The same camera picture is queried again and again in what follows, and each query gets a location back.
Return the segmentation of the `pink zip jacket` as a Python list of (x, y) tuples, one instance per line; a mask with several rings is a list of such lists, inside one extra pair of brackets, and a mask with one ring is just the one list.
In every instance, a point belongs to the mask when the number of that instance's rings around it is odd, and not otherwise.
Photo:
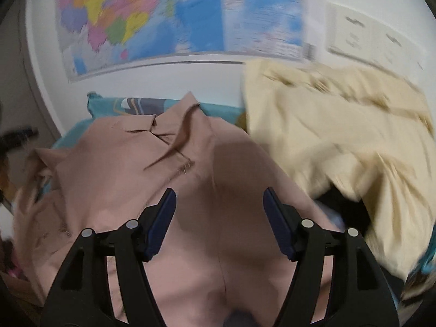
[(168, 326), (221, 326), (235, 310), (272, 326), (295, 266), (281, 254), (262, 205), (273, 188), (325, 229), (322, 210), (240, 128), (205, 115), (193, 95), (164, 113), (101, 117), (71, 149), (37, 149), (14, 203), (14, 246), (45, 300), (81, 231), (117, 229), (157, 204), (177, 208), (145, 265)]

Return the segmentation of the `cream yellow garment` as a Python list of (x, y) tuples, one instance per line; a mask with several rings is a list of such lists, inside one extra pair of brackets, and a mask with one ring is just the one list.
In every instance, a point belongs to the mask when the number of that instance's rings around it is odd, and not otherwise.
[(435, 139), (426, 98), (378, 69), (245, 64), (247, 131), (309, 196), (362, 201), (378, 262), (406, 279), (435, 224)]

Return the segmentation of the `teal patterned bed sheet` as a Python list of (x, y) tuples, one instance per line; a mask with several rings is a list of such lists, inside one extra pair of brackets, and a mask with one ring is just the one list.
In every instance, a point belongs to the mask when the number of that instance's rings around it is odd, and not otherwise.
[[(104, 98), (97, 93), (87, 95), (90, 118), (76, 123), (55, 142), (52, 149), (70, 149), (75, 146), (94, 120), (99, 117), (121, 115), (159, 115), (177, 103), (176, 100), (159, 98)], [(243, 108), (211, 103), (200, 103), (202, 111), (211, 117), (220, 117), (230, 124), (242, 124)]]

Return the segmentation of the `white wall switch panel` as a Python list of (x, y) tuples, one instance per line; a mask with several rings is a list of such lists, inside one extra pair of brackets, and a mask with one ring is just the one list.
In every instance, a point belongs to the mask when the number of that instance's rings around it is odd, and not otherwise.
[(330, 52), (410, 75), (425, 66), (425, 53), (412, 40), (372, 17), (340, 4), (326, 10)]

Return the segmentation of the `colourful wall map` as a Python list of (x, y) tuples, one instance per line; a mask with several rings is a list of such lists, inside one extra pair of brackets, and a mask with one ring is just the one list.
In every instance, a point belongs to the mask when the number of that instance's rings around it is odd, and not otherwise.
[(191, 54), (301, 60), (306, 0), (55, 0), (70, 78), (138, 60)]

